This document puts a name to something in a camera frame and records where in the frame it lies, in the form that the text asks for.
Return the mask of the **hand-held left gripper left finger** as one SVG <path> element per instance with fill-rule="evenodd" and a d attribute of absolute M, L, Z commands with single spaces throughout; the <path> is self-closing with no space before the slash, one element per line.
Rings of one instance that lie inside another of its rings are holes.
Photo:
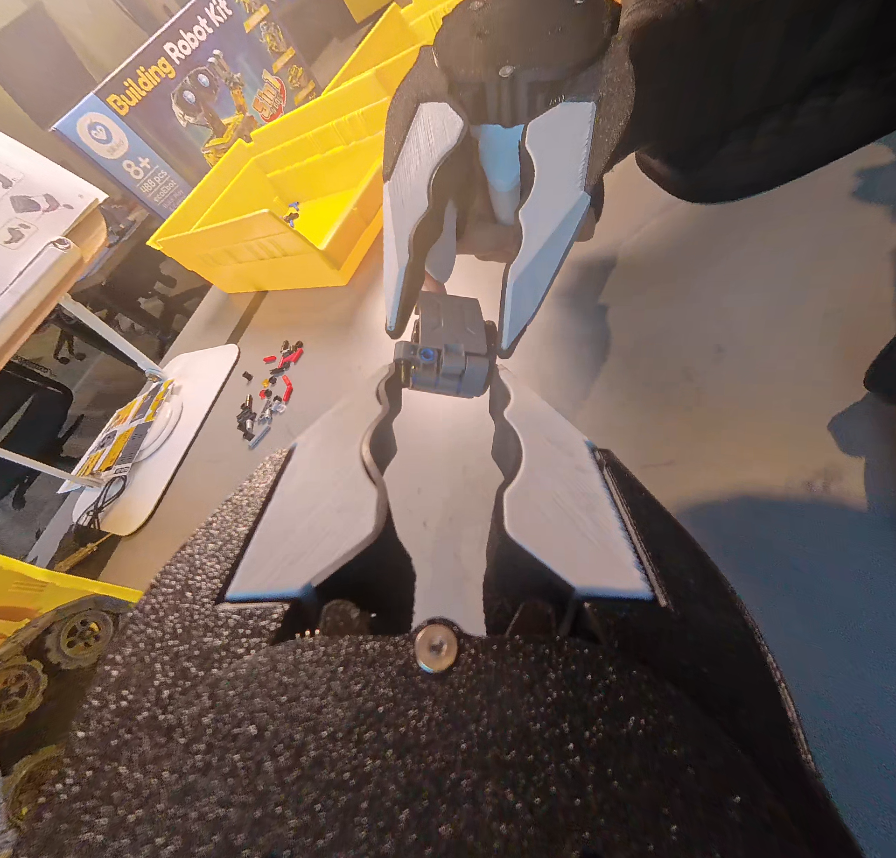
<path fill-rule="evenodd" d="M 286 601 L 319 585 L 385 528 L 396 455 L 396 368 L 384 366 L 303 431 L 288 451 L 225 593 Z"/>

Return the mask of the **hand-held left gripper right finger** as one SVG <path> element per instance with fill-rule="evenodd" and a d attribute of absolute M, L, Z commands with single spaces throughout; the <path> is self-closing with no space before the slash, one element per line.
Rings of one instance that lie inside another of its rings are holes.
<path fill-rule="evenodd" d="M 511 545 L 576 597 L 654 601 L 642 545 L 593 443 L 505 366 L 491 380 L 490 415 Z"/>

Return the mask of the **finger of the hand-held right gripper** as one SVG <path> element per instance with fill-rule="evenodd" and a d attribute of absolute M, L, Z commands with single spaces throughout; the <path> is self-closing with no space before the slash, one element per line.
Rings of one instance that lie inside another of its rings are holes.
<path fill-rule="evenodd" d="M 518 212 L 521 245 L 506 270 L 497 354 L 508 358 L 542 306 L 590 207 L 595 101 L 561 102 L 525 126 L 532 187 Z"/>
<path fill-rule="evenodd" d="M 426 274 L 445 283 L 454 270 L 458 208 L 449 161 L 467 130 L 449 104 L 421 104 L 384 183 L 385 330 L 390 337 L 405 331 Z"/>

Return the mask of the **pile of small toy pieces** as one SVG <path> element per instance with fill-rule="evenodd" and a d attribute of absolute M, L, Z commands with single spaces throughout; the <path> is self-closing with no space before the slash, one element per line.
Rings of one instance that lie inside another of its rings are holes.
<path fill-rule="evenodd" d="M 264 356 L 258 381 L 245 371 L 242 375 L 253 390 L 247 392 L 236 414 L 239 435 L 248 449 L 260 446 L 275 421 L 285 414 L 296 393 L 295 368 L 305 353 L 301 340 L 282 342 L 276 354 Z"/>

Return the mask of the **grey toy eye module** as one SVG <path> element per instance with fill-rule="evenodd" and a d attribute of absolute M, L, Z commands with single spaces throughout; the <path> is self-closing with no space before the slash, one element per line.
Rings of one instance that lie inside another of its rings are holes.
<path fill-rule="evenodd" d="M 476 299 L 421 292 L 409 341 L 399 341 L 394 361 L 410 390 L 480 397 L 497 361 L 497 326 Z"/>

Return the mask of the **person's right forearm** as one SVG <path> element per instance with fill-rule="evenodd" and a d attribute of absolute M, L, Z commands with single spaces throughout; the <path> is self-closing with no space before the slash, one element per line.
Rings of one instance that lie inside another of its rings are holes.
<path fill-rule="evenodd" d="M 894 132 L 895 0 L 624 0 L 603 77 L 604 172 L 755 196 Z"/>

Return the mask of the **grey desk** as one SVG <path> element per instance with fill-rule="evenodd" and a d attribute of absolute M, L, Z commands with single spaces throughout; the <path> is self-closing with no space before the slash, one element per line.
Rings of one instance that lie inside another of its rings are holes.
<path fill-rule="evenodd" d="M 289 443 L 391 354 L 379 245 L 344 289 L 276 292 L 244 358 L 307 339 L 297 406 L 239 444 L 238 372 L 161 509 L 106 571 L 148 591 L 98 671 L 21 856 L 894 856 L 894 144 L 741 203 L 684 204 L 633 162 L 510 362 L 611 449 L 651 548 L 699 545 L 789 685 L 844 844 L 791 838 L 787 778 L 588 638 L 485 634 L 502 475 L 487 401 L 406 394 L 386 480 L 417 572 L 396 637 L 297 633 L 223 577 Z"/>

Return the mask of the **white wooden book stand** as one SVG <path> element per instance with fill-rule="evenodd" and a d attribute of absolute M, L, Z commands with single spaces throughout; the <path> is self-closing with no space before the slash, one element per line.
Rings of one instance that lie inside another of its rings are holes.
<path fill-rule="evenodd" d="M 62 469 L 2 447 L 2 462 L 60 480 L 61 493 L 81 492 L 73 509 L 73 523 L 121 537 L 135 534 L 152 516 L 178 468 L 204 425 L 221 389 L 234 370 L 237 345 L 221 345 L 186 352 L 161 366 L 132 345 L 84 304 L 76 302 L 69 288 L 98 254 L 106 239 L 106 225 L 97 209 L 65 236 L 54 239 L 39 251 L 28 268 L 2 291 L 2 367 L 24 342 L 46 321 L 51 312 L 61 310 L 81 324 L 88 334 L 107 344 L 118 359 L 125 359 L 151 382 L 175 379 L 176 392 L 183 401 L 183 413 L 173 433 L 161 448 L 135 464 L 124 490 L 117 496 L 111 487 L 96 479 L 76 477 L 73 469 Z"/>

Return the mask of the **yellow sticker sheet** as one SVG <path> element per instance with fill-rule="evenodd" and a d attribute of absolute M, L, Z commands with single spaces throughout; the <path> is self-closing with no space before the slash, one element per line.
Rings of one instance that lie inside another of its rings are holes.
<path fill-rule="evenodd" d="M 76 477 L 110 484 L 117 496 L 127 485 L 135 464 L 147 459 L 167 441 L 183 413 L 175 379 L 151 382 L 121 407 L 91 443 L 73 469 Z"/>

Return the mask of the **blue robot kit box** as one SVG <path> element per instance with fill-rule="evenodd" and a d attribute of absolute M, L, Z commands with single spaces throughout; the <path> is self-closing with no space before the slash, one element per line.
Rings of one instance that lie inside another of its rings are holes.
<path fill-rule="evenodd" d="M 190 0 L 50 127 L 169 218 L 234 145 L 317 96 L 280 0 Z"/>

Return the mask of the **yellow toy robot vehicle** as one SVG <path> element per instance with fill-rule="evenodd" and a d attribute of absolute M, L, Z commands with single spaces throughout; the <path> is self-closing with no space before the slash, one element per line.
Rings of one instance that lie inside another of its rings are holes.
<path fill-rule="evenodd" d="M 2 830 L 19 833 L 62 769 L 76 711 L 126 604 L 88 596 L 2 638 Z"/>

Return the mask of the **white instruction booklet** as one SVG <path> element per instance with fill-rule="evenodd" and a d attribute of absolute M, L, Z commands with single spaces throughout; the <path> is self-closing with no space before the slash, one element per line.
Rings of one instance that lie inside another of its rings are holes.
<path fill-rule="evenodd" d="M 54 239 L 65 236 L 107 193 L 1 135 L 1 286 L 5 291 Z"/>

